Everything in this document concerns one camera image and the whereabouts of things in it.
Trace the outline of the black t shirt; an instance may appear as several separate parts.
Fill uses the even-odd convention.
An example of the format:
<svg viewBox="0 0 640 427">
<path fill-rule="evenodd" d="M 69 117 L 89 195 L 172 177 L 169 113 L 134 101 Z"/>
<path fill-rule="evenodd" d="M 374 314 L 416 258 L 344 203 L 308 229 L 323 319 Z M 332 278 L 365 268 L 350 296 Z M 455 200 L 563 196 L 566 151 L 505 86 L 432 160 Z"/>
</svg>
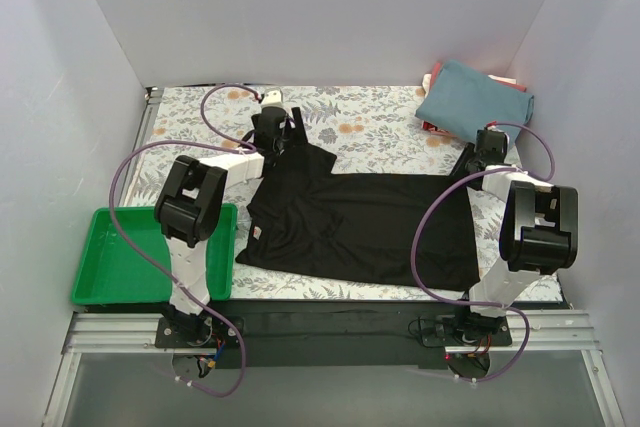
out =
<svg viewBox="0 0 640 427">
<path fill-rule="evenodd" d="M 421 221 L 454 180 L 440 175 L 335 174 L 334 154 L 286 150 L 248 205 L 237 262 L 358 283 L 464 291 L 479 279 L 469 195 L 459 188 Z"/>
</svg>

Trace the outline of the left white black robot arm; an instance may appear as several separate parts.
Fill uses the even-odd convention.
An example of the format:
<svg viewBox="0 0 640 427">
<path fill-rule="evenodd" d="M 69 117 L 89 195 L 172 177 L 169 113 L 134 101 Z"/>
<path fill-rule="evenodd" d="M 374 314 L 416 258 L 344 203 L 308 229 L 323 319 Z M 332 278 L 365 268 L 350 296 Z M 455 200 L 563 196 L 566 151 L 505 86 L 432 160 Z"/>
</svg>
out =
<svg viewBox="0 0 640 427">
<path fill-rule="evenodd" d="M 308 142 L 301 109 L 267 106 L 252 116 L 252 151 L 174 161 L 154 209 L 165 237 L 174 278 L 168 312 L 172 330 L 190 346 L 205 345 L 213 333 L 203 316 L 207 286 L 207 244 L 220 218 L 225 190 L 263 177 L 290 147 Z"/>
</svg>

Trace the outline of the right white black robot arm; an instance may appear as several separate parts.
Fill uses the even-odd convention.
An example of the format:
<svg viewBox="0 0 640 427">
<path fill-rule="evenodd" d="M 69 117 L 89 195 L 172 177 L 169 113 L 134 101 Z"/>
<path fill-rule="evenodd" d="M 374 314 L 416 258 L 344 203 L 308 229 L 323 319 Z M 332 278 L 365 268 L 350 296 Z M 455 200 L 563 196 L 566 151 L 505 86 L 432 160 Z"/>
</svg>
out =
<svg viewBox="0 0 640 427">
<path fill-rule="evenodd" d="M 463 150 L 452 175 L 462 185 L 504 203 L 499 257 L 449 316 L 420 335 L 427 347 L 460 342 L 478 347 L 507 329 L 508 308 L 531 284 L 570 268 L 578 249 L 578 192 L 553 185 L 506 163 L 504 123 L 479 130 Z"/>
</svg>

